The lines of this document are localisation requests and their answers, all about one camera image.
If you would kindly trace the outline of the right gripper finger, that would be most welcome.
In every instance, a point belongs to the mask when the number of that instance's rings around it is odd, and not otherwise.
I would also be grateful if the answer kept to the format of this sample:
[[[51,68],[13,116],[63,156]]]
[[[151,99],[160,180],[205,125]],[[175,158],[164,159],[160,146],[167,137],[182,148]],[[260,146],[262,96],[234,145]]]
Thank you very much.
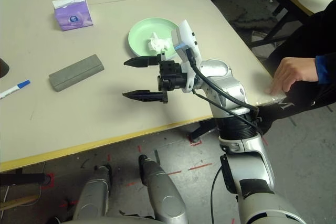
[[[139,56],[125,61],[123,64],[130,67],[148,67],[157,66],[161,61],[165,60],[165,53],[161,52],[156,56]]]
[[[124,97],[141,102],[168,103],[166,91],[151,92],[150,90],[135,90],[122,94]]]

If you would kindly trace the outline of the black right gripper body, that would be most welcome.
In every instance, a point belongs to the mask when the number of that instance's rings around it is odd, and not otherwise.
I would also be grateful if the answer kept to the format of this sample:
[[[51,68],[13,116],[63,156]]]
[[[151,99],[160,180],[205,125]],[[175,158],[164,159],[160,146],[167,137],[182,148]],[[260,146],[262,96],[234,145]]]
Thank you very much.
[[[187,84],[187,73],[182,72],[179,63],[175,63],[173,60],[160,60],[158,65],[158,90],[160,92],[182,88],[193,88],[191,84]]]

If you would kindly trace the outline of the bystander bare hand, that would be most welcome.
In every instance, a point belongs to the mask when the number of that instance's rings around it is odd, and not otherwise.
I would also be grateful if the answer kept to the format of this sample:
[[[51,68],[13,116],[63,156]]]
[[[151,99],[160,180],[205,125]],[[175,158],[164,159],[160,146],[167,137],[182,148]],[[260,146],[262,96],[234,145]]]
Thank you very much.
[[[299,81],[319,81],[314,58],[283,58],[275,71],[270,87],[266,89],[266,93],[276,95],[280,92],[288,92],[292,85]]]

